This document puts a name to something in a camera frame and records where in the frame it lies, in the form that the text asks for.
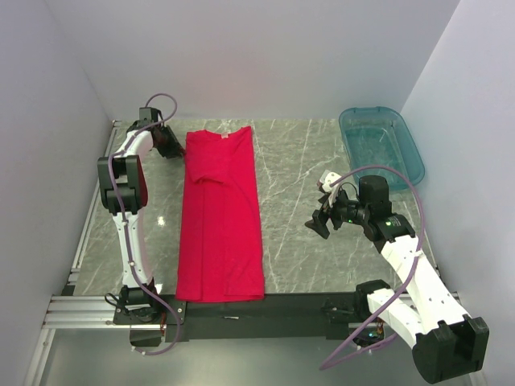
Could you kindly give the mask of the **red t shirt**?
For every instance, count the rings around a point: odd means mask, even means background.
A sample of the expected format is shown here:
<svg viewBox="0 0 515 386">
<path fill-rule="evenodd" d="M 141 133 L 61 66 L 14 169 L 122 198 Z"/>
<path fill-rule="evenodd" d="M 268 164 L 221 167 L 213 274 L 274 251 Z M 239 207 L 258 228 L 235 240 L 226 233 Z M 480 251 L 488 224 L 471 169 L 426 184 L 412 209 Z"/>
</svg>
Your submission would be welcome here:
<svg viewBox="0 0 515 386">
<path fill-rule="evenodd" d="M 175 296 L 200 303 L 261 300 L 262 259 L 251 128 L 188 133 Z"/>
</svg>

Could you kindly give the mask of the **teal plastic basin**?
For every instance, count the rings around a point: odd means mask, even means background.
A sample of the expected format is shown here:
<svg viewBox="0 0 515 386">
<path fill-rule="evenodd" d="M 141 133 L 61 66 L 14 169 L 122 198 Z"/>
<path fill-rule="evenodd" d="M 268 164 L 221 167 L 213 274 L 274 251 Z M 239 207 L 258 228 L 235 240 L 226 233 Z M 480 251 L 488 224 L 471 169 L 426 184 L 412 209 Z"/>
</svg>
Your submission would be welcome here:
<svg viewBox="0 0 515 386">
<path fill-rule="evenodd" d="M 350 108 L 339 116 L 350 168 L 382 165 L 397 170 L 414 186 L 425 177 L 425 166 L 402 116 L 377 106 Z"/>
</svg>

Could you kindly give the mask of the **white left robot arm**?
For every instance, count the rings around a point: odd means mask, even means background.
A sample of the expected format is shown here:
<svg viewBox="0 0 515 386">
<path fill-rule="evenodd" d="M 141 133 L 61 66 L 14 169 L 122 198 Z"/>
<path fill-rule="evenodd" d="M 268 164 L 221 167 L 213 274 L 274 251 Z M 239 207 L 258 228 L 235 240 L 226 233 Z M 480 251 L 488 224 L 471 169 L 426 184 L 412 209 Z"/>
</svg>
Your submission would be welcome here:
<svg viewBox="0 0 515 386">
<path fill-rule="evenodd" d="M 142 161 L 152 150 L 166 159 L 185 155 L 161 111 L 146 105 L 139 109 L 139 118 L 120 147 L 97 160 L 101 203 L 112 216 L 122 255 L 120 293 L 106 294 L 105 300 L 115 307 L 116 317 L 143 324 L 166 317 L 165 307 L 157 300 L 143 231 L 148 189 Z"/>
</svg>

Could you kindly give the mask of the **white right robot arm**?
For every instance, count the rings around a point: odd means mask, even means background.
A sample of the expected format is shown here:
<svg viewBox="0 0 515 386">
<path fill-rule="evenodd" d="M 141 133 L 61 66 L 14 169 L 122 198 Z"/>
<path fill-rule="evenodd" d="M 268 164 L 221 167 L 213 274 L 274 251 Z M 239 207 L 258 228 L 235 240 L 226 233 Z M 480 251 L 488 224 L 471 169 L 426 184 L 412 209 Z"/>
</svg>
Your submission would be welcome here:
<svg viewBox="0 0 515 386">
<path fill-rule="evenodd" d="M 382 321 L 390 326 L 410 347 L 415 367 L 429 384 L 481 370 L 488 325 L 481 317 L 471 317 L 443 284 L 408 219 L 393 212 L 386 179 L 360 178 L 355 199 L 342 185 L 337 173 L 323 173 L 318 181 L 321 207 L 306 226 L 323 238 L 330 235 L 328 223 L 334 228 L 361 226 L 402 280 L 399 290 L 382 280 L 359 284 L 353 313 L 365 324 Z"/>
</svg>

